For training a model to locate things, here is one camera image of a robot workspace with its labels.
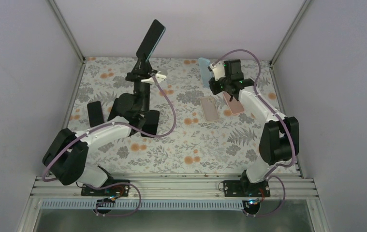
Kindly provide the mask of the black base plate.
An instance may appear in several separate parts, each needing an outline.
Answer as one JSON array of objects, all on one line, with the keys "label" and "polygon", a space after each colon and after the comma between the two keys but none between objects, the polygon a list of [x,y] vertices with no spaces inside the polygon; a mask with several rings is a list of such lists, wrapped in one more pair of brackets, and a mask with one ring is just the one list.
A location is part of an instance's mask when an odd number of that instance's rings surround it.
[{"label": "black base plate", "polygon": [[128,184],[119,184],[116,186],[112,186],[109,188],[96,190],[90,187],[87,187],[85,184],[82,186],[81,189],[81,196],[93,196],[93,197],[128,197],[129,190],[130,190],[130,180],[120,179],[120,180],[113,180],[111,182],[105,183],[103,186],[108,186],[114,183],[128,183]]},{"label": "black base plate", "polygon": [[240,180],[225,180],[223,191],[225,197],[270,197],[270,187],[267,181],[259,183],[242,182]]}]

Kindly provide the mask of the blue phone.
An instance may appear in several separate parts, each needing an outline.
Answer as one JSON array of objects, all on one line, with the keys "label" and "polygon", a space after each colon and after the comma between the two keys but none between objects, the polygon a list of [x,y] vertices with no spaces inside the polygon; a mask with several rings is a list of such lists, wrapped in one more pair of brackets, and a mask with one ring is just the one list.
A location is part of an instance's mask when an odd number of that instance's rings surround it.
[{"label": "blue phone", "polygon": [[107,121],[111,121],[112,119],[118,116],[117,105],[118,105],[118,98],[116,98],[113,102]]}]

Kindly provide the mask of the beige phone case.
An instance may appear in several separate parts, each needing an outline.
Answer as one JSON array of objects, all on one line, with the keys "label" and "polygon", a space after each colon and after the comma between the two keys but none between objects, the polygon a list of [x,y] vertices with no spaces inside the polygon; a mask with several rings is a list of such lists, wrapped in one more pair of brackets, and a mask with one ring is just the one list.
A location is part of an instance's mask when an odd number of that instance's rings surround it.
[{"label": "beige phone case", "polygon": [[219,120],[219,113],[216,108],[214,98],[212,96],[200,97],[200,105],[206,122]]}]

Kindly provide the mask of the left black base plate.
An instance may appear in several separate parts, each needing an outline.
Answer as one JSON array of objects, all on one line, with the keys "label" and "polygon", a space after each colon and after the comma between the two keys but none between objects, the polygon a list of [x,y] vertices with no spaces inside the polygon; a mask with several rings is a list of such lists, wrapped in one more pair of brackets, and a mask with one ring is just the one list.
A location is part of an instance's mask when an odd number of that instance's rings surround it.
[{"label": "left black base plate", "polygon": [[103,186],[108,186],[114,183],[128,183],[128,184],[119,184],[116,186],[112,186],[109,188],[96,190],[90,187],[87,187],[85,184],[82,186],[81,189],[81,196],[93,196],[93,197],[128,197],[129,190],[130,190],[130,180],[120,179],[120,180],[113,180],[111,182],[105,183]]}]

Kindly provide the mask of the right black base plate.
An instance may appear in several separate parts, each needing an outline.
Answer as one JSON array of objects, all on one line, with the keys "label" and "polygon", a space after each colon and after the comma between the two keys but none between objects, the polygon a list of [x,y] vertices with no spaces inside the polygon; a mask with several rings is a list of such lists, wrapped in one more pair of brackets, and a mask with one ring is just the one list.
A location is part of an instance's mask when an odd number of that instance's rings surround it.
[{"label": "right black base plate", "polygon": [[259,183],[242,182],[240,180],[225,180],[223,191],[225,197],[270,197],[270,187],[267,181]]}]

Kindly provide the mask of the aluminium rail frame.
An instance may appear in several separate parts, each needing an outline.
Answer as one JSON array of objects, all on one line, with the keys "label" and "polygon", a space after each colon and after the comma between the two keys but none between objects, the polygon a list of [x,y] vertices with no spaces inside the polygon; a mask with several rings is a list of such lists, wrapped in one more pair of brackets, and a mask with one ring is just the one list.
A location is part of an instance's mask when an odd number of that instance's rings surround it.
[{"label": "aluminium rail frame", "polygon": [[[161,174],[121,174],[119,179],[128,179],[138,190],[130,190],[129,198],[167,200],[223,200],[222,181],[239,180],[235,174],[225,175],[161,175]],[[293,174],[280,174],[286,188],[286,199],[318,199],[314,180]],[[43,182],[37,177],[30,192],[32,198],[81,198],[80,184],[63,186],[59,181]]]}]

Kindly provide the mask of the pink phone case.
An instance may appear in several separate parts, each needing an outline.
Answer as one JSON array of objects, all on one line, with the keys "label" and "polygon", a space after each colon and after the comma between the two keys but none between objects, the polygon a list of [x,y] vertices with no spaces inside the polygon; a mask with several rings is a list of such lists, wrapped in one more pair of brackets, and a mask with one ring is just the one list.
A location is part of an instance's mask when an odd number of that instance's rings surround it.
[{"label": "pink phone case", "polygon": [[242,103],[239,102],[235,97],[228,94],[227,92],[223,92],[223,98],[233,115],[238,115],[245,111]]}]

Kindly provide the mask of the light-blue phone case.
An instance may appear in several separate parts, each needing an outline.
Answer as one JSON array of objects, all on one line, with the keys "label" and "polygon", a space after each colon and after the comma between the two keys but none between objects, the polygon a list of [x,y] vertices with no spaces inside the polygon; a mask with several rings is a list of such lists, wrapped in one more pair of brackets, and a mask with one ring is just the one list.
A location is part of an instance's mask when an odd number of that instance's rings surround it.
[{"label": "light-blue phone case", "polygon": [[200,69],[200,76],[202,79],[203,86],[209,88],[209,81],[213,78],[213,73],[209,70],[211,61],[206,58],[198,58],[198,64]]}]

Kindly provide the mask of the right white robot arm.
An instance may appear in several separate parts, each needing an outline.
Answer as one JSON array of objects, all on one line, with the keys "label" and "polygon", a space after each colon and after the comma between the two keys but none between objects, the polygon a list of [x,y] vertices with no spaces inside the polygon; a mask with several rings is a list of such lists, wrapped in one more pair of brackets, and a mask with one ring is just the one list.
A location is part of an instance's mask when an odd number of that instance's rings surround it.
[{"label": "right white robot arm", "polygon": [[287,117],[265,99],[257,89],[257,82],[244,77],[240,60],[218,61],[210,64],[208,70],[213,73],[209,80],[213,94],[226,92],[231,100],[239,101],[264,125],[259,143],[260,157],[240,178],[241,193],[251,197],[263,189],[263,182],[268,181],[278,167],[295,165],[299,149],[298,120]]}]

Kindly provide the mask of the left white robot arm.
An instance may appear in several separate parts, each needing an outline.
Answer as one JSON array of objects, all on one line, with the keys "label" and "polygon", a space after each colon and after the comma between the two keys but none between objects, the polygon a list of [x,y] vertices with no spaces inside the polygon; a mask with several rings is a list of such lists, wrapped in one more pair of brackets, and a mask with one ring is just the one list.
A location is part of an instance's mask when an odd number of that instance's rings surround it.
[{"label": "left white robot arm", "polygon": [[43,181],[58,180],[65,186],[81,182],[92,186],[102,196],[108,195],[113,189],[110,174],[98,166],[87,165],[89,152],[137,132],[157,137],[156,133],[144,131],[144,125],[150,112],[151,86],[158,87],[165,79],[164,73],[153,69],[148,60],[139,58],[125,79],[133,83],[133,92],[123,93],[115,99],[113,119],[87,130],[74,132],[64,128],[58,132],[42,160],[45,166]]}]

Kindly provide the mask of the floral patterned mat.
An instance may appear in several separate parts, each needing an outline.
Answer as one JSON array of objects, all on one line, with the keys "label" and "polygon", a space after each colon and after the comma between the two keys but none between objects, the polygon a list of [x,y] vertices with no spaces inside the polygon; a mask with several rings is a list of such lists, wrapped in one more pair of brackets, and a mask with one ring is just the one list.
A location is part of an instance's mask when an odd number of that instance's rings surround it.
[{"label": "floral patterned mat", "polygon": [[[100,101],[108,118],[115,98],[132,92],[125,80],[134,58],[88,57],[70,116],[68,128],[89,128],[87,104]],[[219,119],[205,120],[201,97],[210,97],[203,86],[195,59],[152,58],[156,70],[167,71],[167,79],[151,88],[150,108],[160,112],[158,134],[171,128],[168,136],[146,138],[140,134],[111,141],[88,154],[89,165],[113,173],[239,174],[260,155],[262,123],[253,111],[234,115],[222,95],[214,96]]]}]

